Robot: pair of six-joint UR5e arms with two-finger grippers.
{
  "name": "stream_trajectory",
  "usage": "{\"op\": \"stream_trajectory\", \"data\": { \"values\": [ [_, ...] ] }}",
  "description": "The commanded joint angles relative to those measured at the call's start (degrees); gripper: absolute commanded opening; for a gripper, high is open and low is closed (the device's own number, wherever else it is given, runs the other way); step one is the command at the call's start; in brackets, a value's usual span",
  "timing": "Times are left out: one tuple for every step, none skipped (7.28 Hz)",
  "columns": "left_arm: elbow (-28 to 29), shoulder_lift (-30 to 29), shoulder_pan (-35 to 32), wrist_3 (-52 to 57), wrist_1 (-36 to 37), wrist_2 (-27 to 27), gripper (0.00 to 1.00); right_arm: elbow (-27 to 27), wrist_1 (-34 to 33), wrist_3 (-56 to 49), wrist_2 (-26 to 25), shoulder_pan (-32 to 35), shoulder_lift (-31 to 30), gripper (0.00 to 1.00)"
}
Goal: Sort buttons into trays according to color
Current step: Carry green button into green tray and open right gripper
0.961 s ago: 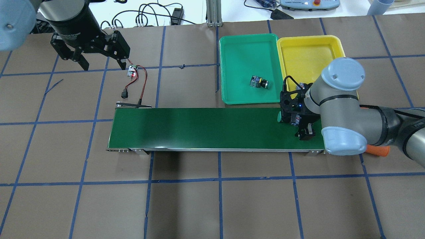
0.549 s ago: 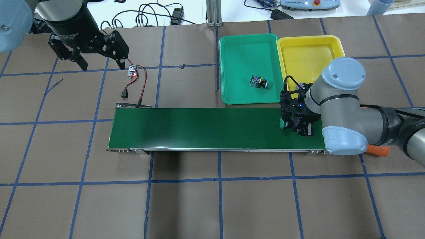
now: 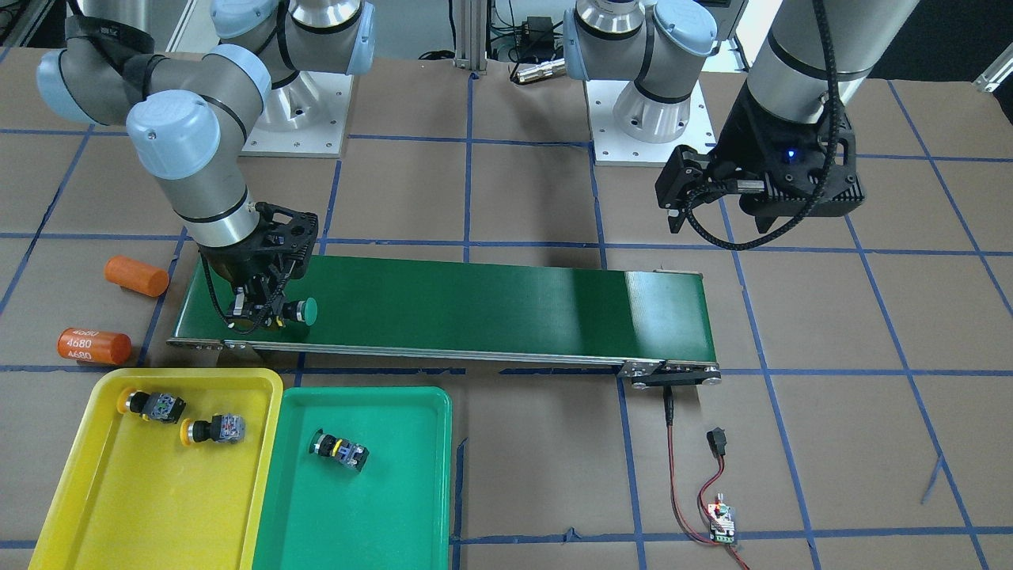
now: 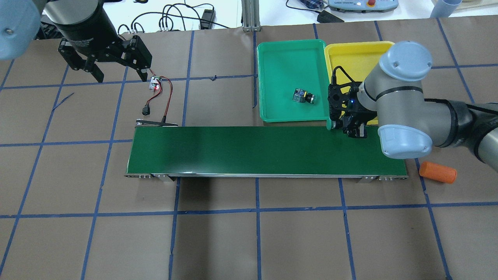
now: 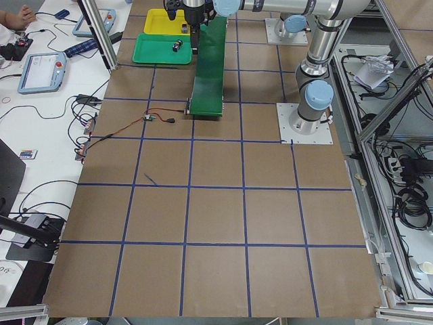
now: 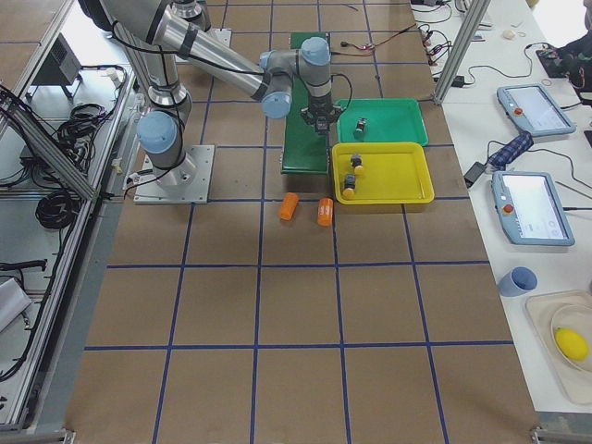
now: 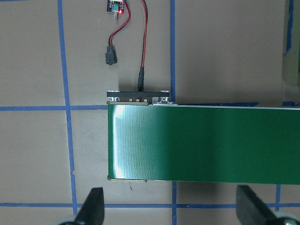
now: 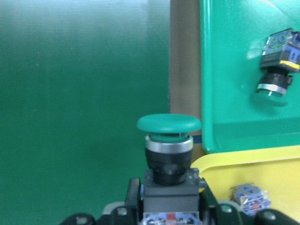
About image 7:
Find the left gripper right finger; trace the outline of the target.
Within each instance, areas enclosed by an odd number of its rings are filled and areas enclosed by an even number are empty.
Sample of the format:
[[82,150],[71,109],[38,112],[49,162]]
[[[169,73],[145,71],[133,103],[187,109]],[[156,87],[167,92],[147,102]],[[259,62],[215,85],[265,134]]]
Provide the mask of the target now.
[[276,225],[278,221],[248,185],[236,188],[236,216],[242,225]]

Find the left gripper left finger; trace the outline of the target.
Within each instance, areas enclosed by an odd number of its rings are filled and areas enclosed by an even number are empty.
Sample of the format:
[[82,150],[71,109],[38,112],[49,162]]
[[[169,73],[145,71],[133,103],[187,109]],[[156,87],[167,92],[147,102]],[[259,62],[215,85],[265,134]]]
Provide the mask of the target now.
[[91,189],[83,206],[74,219],[75,225],[102,225],[105,218],[104,192],[102,187]]

